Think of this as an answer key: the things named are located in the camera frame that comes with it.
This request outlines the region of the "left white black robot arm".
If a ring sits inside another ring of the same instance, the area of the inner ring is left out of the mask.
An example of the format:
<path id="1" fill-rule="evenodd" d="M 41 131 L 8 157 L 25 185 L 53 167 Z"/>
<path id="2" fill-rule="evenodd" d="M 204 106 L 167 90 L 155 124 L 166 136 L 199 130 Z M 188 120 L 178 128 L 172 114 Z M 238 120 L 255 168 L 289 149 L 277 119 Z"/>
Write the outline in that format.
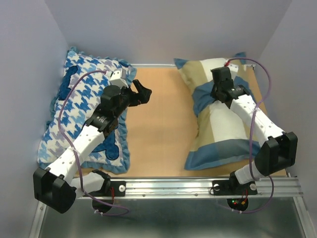
<path id="1" fill-rule="evenodd" d="M 110 177 L 99 170 L 80 176 L 75 186 L 74 176 L 81 172 L 81 165 L 89 154 L 117 127 L 119 118 L 128 107 L 149 102 L 152 91 L 139 80 L 133 80 L 137 89 L 110 85 L 104 88 L 101 102 L 84 124 L 82 131 L 69 147 L 45 169 L 33 173 L 34 197 L 63 214 L 70 209 L 76 198 L 89 196 L 91 192 L 106 195 L 110 191 Z"/>

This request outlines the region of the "blue tan white patchwork pillow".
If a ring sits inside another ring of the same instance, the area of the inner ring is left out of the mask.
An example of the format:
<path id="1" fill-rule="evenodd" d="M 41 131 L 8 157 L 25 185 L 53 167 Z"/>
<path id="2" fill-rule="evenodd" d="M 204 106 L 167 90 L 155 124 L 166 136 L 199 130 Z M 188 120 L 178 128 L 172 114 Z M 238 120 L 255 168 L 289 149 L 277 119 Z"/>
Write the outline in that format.
<path id="1" fill-rule="evenodd" d="M 224 66 L 226 58 L 204 60 L 174 59 L 174 64 L 193 99 L 198 132 L 188 153 L 184 168 L 197 171 L 240 162 L 260 149 L 253 136 L 249 149 L 250 127 L 224 103 L 211 96 L 211 70 Z"/>

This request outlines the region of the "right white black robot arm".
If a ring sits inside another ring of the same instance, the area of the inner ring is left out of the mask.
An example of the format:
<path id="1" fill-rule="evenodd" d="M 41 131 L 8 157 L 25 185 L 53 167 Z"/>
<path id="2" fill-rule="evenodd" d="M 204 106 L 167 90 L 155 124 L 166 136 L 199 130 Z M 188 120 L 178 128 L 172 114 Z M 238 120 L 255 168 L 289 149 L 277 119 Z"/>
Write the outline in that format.
<path id="1" fill-rule="evenodd" d="M 211 70 L 213 88 L 211 96 L 234 112 L 250 127 L 250 136 L 255 136 L 260 150 L 256 156 L 249 156 L 249 165 L 232 172 L 228 188 L 240 193 L 246 184 L 267 177 L 295 164 L 298 137 L 285 132 L 274 124 L 253 100 L 243 85 L 234 85 L 229 67 Z"/>

